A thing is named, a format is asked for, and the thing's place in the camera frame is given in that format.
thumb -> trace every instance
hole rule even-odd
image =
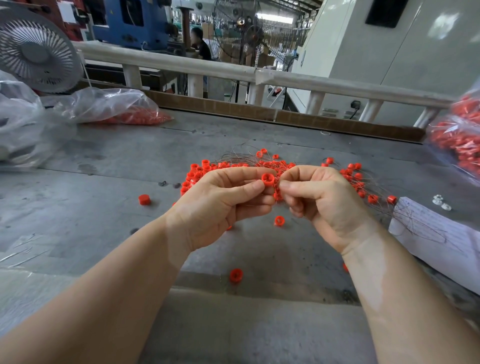
[[[230,206],[242,204],[258,196],[265,189],[265,184],[261,180],[256,180],[243,186],[226,188],[224,202]]]
[[[326,191],[326,181],[280,181],[280,190],[292,197],[303,197],[318,200]]]

person's left hand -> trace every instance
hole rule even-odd
[[[268,214],[275,203],[273,187],[265,187],[264,173],[274,170],[232,167],[204,175],[168,211],[184,229],[190,251],[215,242],[236,221]]]

cardboard strip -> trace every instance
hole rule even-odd
[[[87,87],[86,82],[80,82],[77,88]],[[98,88],[112,88],[107,85],[95,84]],[[159,107],[181,111],[198,112],[201,114],[218,115],[242,120],[271,122],[287,126],[325,130],[335,133],[363,135],[382,139],[392,139],[404,142],[420,143],[425,137],[425,131],[420,128],[380,125],[347,119],[328,118],[300,114],[285,110],[269,109],[261,106],[243,103],[229,103],[209,100],[206,98],[188,97],[157,91],[144,91]]]

hand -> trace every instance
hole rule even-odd
[[[268,168],[232,167],[204,175],[168,214],[185,229],[190,250],[215,242],[236,221],[268,214],[275,203],[273,187],[260,180]]]
[[[291,213],[310,220],[339,253],[379,226],[355,189],[334,168],[293,167],[282,174],[279,187]]]

clear plastic sheet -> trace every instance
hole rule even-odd
[[[71,95],[43,97],[42,102],[76,123],[158,125],[173,119],[145,93],[127,88],[87,87]]]
[[[480,82],[477,81],[450,113],[429,125],[427,134],[437,156],[480,184]]]
[[[45,109],[30,87],[0,71],[0,170],[37,167],[75,132],[76,125]]]

